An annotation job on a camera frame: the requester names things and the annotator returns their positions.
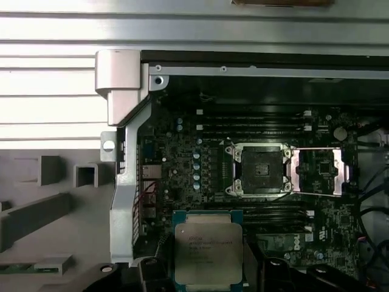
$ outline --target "screw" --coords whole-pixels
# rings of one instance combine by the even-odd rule
[[[149,259],[149,260],[146,261],[146,265],[153,265],[155,263],[157,263],[156,259]]]
[[[316,271],[318,271],[319,273],[327,273],[327,270],[324,267],[316,268]]]
[[[281,262],[278,261],[278,260],[271,260],[270,263],[271,263],[273,266],[280,266],[280,265],[281,265]]]
[[[108,273],[108,272],[111,272],[113,269],[112,269],[112,267],[111,266],[104,266],[103,268],[102,268],[102,272],[103,273]]]

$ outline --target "capacitor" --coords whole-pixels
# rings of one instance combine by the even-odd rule
[[[314,256],[316,257],[317,260],[322,260],[324,259],[324,254],[320,251],[315,251]]]
[[[195,182],[193,183],[193,188],[194,188],[195,190],[199,190],[199,189],[200,189],[200,184],[199,184],[197,181],[195,181]]]
[[[344,127],[338,127],[334,130],[334,137],[338,141],[344,141],[347,138],[347,131],[344,129]]]

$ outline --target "black cable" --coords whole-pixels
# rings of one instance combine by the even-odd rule
[[[363,141],[358,141],[358,146],[364,146],[364,147],[373,147],[373,148],[389,148],[388,145],[384,144],[381,145],[381,143],[377,142],[363,142]]]
[[[367,184],[365,185],[365,187],[363,188],[362,192],[366,192],[367,189],[369,188],[369,186],[373,183],[373,181],[378,177],[380,176],[381,174],[383,174],[386,170],[389,169],[389,165],[385,165],[385,167],[383,167],[382,169],[378,170],[372,177],[371,179],[367,182]]]
[[[374,253],[377,254],[377,256],[383,261],[383,263],[387,267],[387,269],[389,269],[389,260],[383,255],[381,250],[379,250],[378,247],[371,240],[370,236],[367,233],[365,225],[363,224],[363,221],[362,221],[362,216],[367,214],[367,213],[369,213],[369,212],[383,212],[384,214],[389,215],[389,209],[388,208],[384,208],[384,207],[371,207],[371,208],[367,208],[367,209],[364,209],[364,210],[361,211],[360,210],[361,203],[362,203],[362,201],[360,201],[358,203],[358,207],[359,207],[359,216],[358,216],[359,227],[362,230],[362,234],[364,236],[366,236],[366,241],[369,243],[369,245],[373,249]]]
[[[373,123],[369,123],[369,124],[363,126],[362,128],[359,128],[357,130],[357,135],[358,135],[358,137],[369,135],[370,133],[382,128],[384,123],[385,123],[384,119],[377,120]]]
[[[389,246],[389,240],[383,240],[377,245],[377,249],[382,252],[382,248]],[[370,267],[374,265],[378,258],[378,255],[374,252],[369,261],[365,264],[366,266]]]
[[[374,196],[375,194],[382,192],[385,189],[384,184],[380,184],[379,186],[376,186],[375,188],[369,190],[367,193],[365,193],[362,197],[358,199],[358,202],[361,203],[370,197]]]

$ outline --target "screw hole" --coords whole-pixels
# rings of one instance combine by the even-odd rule
[[[108,140],[103,143],[103,149],[105,152],[112,152],[115,149],[115,142]]]
[[[158,85],[162,84],[162,78],[161,77],[157,77],[155,78],[154,82]]]

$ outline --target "green circuit board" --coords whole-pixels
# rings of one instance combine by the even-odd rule
[[[244,232],[255,236],[269,256],[281,257],[301,269],[327,263],[356,276],[358,224],[353,194],[358,189],[358,157],[353,126],[357,117],[328,106],[292,106],[271,112],[260,106],[215,108],[209,103],[190,109],[170,108],[160,99],[153,101],[153,118],[139,130],[139,165],[146,173],[142,176],[141,171],[140,192],[156,182],[142,198],[144,236],[163,237],[171,232],[174,210],[243,209]],[[339,128],[346,131],[346,137],[334,136]],[[279,161],[277,154],[264,147],[274,143],[315,149],[300,152],[298,169],[300,189],[310,195],[289,192],[274,201],[281,197],[277,192],[283,186],[270,174],[281,172],[283,176],[284,171],[273,165]],[[261,145],[254,151],[260,155],[246,156],[246,161],[259,157],[256,175],[247,162],[239,166],[226,153],[226,147],[239,144]],[[341,150],[349,167],[349,180],[338,197],[324,196],[333,193],[338,174],[333,148]],[[250,183],[265,181],[268,186],[255,186],[265,195],[229,195],[226,189],[236,172],[246,190]]]

